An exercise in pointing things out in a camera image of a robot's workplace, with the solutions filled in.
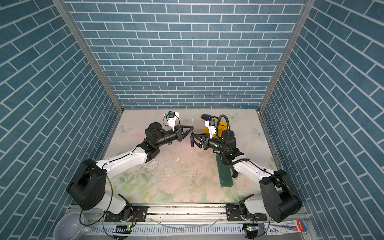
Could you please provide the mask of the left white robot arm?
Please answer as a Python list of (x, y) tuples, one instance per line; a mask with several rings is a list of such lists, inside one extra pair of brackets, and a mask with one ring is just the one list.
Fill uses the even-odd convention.
[(129, 201), (108, 191), (107, 181), (153, 160), (160, 153), (161, 146), (182, 141), (193, 129), (193, 126), (181, 125), (166, 131), (158, 122), (150, 124), (145, 130), (146, 138), (133, 150), (107, 160), (83, 161), (67, 186), (68, 194), (84, 211), (96, 208), (115, 215), (126, 211)]

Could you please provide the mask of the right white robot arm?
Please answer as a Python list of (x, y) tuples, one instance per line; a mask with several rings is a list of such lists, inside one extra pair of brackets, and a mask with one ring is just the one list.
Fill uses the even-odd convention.
[(280, 223), (302, 208), (303, 202), (287, 172), (273, 171), (256, 164), (237, 148), (237, 140), (226, 115), (214, 117), (203, 114), (202, 119), (208, 131), (192, 134), (191, 146), (212, 149), (221, 163), (230, 168), (231, 178), (243, 174), (260, 186), (261, 197), (249, 195), (239, 202), (239, 210), (244, 219), (265, 214)]

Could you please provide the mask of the yellow plastic bin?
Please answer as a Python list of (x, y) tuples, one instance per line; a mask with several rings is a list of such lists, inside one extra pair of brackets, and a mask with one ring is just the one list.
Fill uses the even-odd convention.
[(217, 137), (217, 139), (220, 139), (221, 138), (221, 136), (222, 136), (222, 132), (224, 131), (224, 130), (227, 130), (228, 129), (228, 126), (227, 126), (227, 124), (226, 123), (222, 123), (222, 122), (220, 122), (220, 124), (218, 124), (218, 121), (217, 121), (217, 132), (216, 132), (216, 137)]

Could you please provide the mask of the black blue utility knife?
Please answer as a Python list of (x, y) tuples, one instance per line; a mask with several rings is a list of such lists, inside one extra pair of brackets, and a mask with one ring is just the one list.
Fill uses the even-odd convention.
[(201, 115), (201, 118), (202, 118), (204, 121), (211, 121), (211, 120), (215, 120), (215, 121), (217, 121), (217, 120), (218, 120), (218, 117), (216, 117), (216, 116), (211, 116), (211, 115), (208, 115), (208, 114), (202, 114), (202, 115)]

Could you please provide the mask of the green rectangular case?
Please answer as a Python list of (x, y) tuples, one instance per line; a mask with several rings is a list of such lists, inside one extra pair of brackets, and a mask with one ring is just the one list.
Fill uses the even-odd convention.
[(217, 161), (221, 187), (222, 188), (232, 187), (234, 184), (233, 184), (233, 178), (231, 174), (231, 168), (223, 164), (220, 155), (216, 155), (216, 161)]

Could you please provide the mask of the white red toothpaste box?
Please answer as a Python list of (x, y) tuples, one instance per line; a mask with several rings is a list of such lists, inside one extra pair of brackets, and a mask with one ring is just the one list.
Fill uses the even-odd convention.
[(267, 236), (279, 236), (294, 233), (306, 233), (307, 227), (301, 220), (286, 221), (281, 223), (264, 223)]

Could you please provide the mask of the white plastic bowl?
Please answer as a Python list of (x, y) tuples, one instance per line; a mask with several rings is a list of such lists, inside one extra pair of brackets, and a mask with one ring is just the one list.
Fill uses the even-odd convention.
[(79, 212), (72, 212), (65, 215), (54, 229), (55, 240), (78, 240), (85, 233), (89, 233), (92, 228), (82, 225), (87, 224), (88, 219), (84, 218)]

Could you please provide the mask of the aluminium mounting rail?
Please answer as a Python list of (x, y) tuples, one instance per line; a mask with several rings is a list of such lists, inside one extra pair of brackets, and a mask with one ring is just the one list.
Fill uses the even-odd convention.
[(243, 217), (237, 204), (133, 204), (138, 224), (211, 224), (219, 223), (267, 223), (268, 215), (254, 214)]

